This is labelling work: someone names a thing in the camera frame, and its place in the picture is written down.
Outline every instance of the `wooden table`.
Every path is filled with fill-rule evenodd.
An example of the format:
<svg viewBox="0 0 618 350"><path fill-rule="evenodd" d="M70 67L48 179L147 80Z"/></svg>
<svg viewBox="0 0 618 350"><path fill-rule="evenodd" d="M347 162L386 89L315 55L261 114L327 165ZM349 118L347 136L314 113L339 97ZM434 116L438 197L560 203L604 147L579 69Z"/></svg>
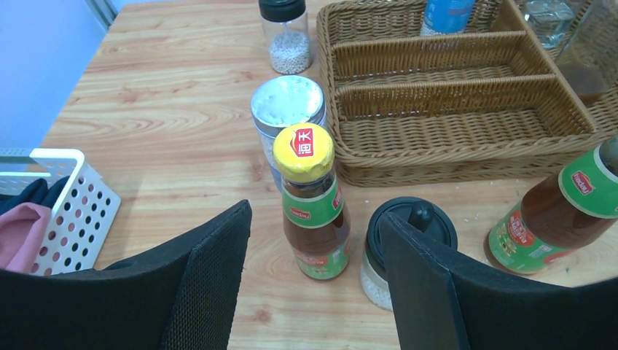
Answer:
<svg viewBox="0 0 618 350"><path fill-rule="evenodd" d="M315 17L328 0L308 0ZM318 79L317 61L305 75ZM414 195L452 218L459 250L485 261L490 227L534 180L399 188L344 185L353 258L318 283L297 269L281 228L280 196L249 101L276 77L255 0L126 6L43 147L75 147L123 199L97 267L184 233L243 198L254 210L230 349L398 349L393 314L359 282L362 241L384 201ZM566 286L616 276L618 227L533 278Z"/></svg>

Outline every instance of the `cloth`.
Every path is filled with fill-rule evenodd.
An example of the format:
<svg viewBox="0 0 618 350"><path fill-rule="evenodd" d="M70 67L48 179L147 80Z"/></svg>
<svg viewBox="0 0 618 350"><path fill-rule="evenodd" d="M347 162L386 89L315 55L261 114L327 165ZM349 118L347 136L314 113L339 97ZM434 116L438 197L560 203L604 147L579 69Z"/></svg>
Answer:
<svg viewBox="0 0 618 350"><path fill-rule="evenodd" d="M32 203L0 215L0 268L30 273L51 216L51 209Z"/></svg>
<svg viewBox="0 0 618 350"><path fill-rule="evenodd" d="M29 184L19 195L3 195L0 197L0 215L22 203L34 203L50 209L53 208L67 180L69 180L68 176L63 177L51 186L50 189L47 189L47 181L45 179L37 179Z"/></svg>

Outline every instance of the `black lid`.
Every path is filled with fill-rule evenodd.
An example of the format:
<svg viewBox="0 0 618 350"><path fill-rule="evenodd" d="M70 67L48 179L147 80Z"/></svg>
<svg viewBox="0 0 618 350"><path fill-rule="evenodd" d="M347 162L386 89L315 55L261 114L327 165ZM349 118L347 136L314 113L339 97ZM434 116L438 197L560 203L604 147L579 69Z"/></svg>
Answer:
<svg viewBox="0 0 618 350"><path fill-rule="evenodd" d="M259 0L259 13L270 22L289 22L305 13L305 0Z"/></svg>
<svg viewBox="0 0 618 350"><path fill-rule="evenodd" d="M365 252L369 264L385 281L387 281L386 270L378 220L386 212L394 213L406 219L420 232L426 233L453 249L457 249L457 232L455 232L453 222L438 206L416 197L398 197L386 201L371 216L367 228L367 239L365 240Z"/></svg>

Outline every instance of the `perforated plastic basket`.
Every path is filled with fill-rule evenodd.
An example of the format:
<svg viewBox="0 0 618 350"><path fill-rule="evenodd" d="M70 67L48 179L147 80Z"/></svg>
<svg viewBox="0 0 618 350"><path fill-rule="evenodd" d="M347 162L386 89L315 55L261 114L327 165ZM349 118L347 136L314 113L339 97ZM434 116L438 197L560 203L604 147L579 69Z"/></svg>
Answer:
<svg viewBox="0 0 618 350"><path fill-rule="evenodd" d="M112 226L120 197L109 189L78 149L0 149L0 163L22 164L44 171L0 171L0 193L18 195L43 178L48 186L70 176L52 208L33 275L92 268Z"/></svg>

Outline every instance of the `salt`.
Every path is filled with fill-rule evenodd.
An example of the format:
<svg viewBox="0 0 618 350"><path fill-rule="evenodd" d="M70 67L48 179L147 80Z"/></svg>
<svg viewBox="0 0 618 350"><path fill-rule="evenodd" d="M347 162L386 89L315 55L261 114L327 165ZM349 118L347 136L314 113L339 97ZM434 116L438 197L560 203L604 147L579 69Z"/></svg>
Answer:
<svg viewBox="0 0 618 350"><path fill-rule="evenodd" d="M270 65L281 74L296 74L311 65L311 43L301 31L284 31L270 43Z"/></svg>
<svg viewBox="0 0 618 350"><path fill-rule="evenodd" d="M361 286L367 298L374 305L383 310L393 311L388 282L373 270L366 256L363 256L361 264Z"/></svg>

